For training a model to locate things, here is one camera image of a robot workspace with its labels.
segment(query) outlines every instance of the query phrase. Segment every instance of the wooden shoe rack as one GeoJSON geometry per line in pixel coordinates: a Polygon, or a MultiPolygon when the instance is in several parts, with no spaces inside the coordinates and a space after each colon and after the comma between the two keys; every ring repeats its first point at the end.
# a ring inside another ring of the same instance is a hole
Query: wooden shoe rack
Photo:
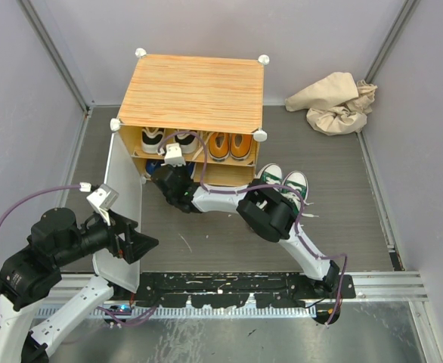
{"type": "MultiPolygon", "coordinates": [[[[141,175],[146,161],[162,159],[141,149],[144,127],[164,128],[166,135],[196,130],[206,140],[210,132],[252,134],[262,128],[264,66],[257,60],[146,54],[139,58],[118,119],[119,134],[141,175]]],[[[248,159],[208,157],[205,182],[239,186],[252,181],[260,144],[252,141],[248,159]]],[[[187,162],[197,163],[200,180],[204,153],[187,162]]]]}

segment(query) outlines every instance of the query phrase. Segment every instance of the beige cloth bag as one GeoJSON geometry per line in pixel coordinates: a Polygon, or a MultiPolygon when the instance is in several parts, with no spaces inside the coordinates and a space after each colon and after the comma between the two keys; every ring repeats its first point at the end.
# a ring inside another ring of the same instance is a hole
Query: beige cloth bag
{"type": "Polygon", "coordinates": [[[308,108],[329,110],[358,96],[358,87],[350,73],[335,72],[285,100],[287,111],[308,108]]]}
{"type": "Polygon", "coordinates": [[[358,87],[359,97],[354,100],[347,101],[345,103],[346,107],[351,111],[362,112],[365,114],[373,112],[370,104],[374,102],[374,95],[378,86],[368,85],[364,80],[358,81],[356,86],[358,87]]]}
{"type": "Polygon", "coordinates": [[[360,132],[366,121],[365,113],[351,111],[343,106],[332,107],[327,111],[311,108],[307,112],[307,122],[312,128],[329,136],[360,132]]]}

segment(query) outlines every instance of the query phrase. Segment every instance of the shoe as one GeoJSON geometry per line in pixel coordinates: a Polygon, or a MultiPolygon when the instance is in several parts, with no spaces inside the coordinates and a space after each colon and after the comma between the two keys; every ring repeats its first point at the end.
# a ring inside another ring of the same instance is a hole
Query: shoe
{"type": "Polygon", "coordinates": [[[195,162],[191,162],[186,164],[186,167],[188,168],[188,172],[190,173],[190,177],[194,178],[194,173],[197,171],[197,164],[195,162]]]}
{"type": "Polygon", "coordinates": [[[158,146],[164,139],[165,130],[157,127],[145,127],[142,131],[141,149],[146,154],[158,154],[158,146]]]}
{"type": "Polygon", "coordinates": [[[231,134],[230,154],[235,160],[245,160],[249,157],[251,148],[251,135],[231,134]]]}
{"type": "Polygon", "coordinates": [[[146,160],[146,175],[147,177],[151,177],[154,171],[161,167],[163,164],[162,160],[146,160]]]}
{"type": "MultiPolygon", "coordinates": [[[[291,172],[283,180],[283,185],[298,191],[304,199],[303,203],[305,203],[309,192],[309,184],[304,174],[301,172],[291,172]]],[[[286,191],[285,189],[282,189],[280,192],[286,199],[289,200],[290,204],[292,204],[294,212],[299,213],[301,200],[297,197],[297,195],[295,195],[292,191],[286,191]]]]}
{"type": "Polygon", "coordinates": [[[261,179],[265,184],[282,185],[282,169],[277,164],[268,164],[258,172],[256,178],[261,179]]]}
{"type": "Polygon", "coordinates": [[[214,161],[225,161],[230,154],[230,138],[226,132],[213,132],[208,140],[209,155],[214,161]]]}
{"type": "Polygon", "coordinates": [[[198,148],[198,139],[190,134],[180,134],[175,136],[183,154],[194,153],[198,148]]]}

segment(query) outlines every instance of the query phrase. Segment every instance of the gray floor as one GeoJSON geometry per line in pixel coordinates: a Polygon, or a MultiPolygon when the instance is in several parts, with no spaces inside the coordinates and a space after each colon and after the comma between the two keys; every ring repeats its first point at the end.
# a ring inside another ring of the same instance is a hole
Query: gray floor
{"type": "Polygon", "coordinates": [[[152,318],[112,330],[99,320],[85,319],[51,362],[425,362],[405,302],[345,302],[330,329],[310,318],[152,318]]]}
{"type": "MultiPolygon", "coordinates": [[[[89,121],[74,182],[100,183],[104,177],[110,130],[117,109],[96,108],[89,121]]],[[[303,171],[309,180],[306,233],[327,255],[346,252],[349,271],[391,271],[388,250],[355,135],[328,137],[312,130],[303,112],[265,107],[258,166],[278,163],[285,173],[303,171]]],[[[78,222],[91,214],[85,196],[71,192],[67,206],[78,222]]],[[[160,245],[141,261],[145,271],[297,271],[280,248],[249,231],[243,220],[224,213],[186,215],[170,207],[151,183],[144,186],[143,233],[160,245]]],[[[91,271],[90,259],[67,267],[91,271]]]]}

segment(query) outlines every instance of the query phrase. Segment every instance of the white wall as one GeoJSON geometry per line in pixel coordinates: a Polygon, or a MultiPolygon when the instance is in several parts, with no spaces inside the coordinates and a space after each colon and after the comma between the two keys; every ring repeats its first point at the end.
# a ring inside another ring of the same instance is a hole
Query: white wall
{"type": "Polygon", "coordinates": [[[33,0],[76,83],[121,104],[148,53],[257,59],[268,54],[265,103],[334,71],[364,78],[403,0],[33,0]]]}
{"type": "Polygon", "coordinates": [[[419,4],[374,82],[364,133],[398,246],[443,332],[443,2],[419,4]]]}
{"type": "MultiPolygon", "coordinates": [[[[29,193],[62,183],[82,110],[16,1],[0,0],[0,215],[29,193]]],[[[26,246],[56,194],[13,212],[0,230],[0,266],[26,246]]]]}

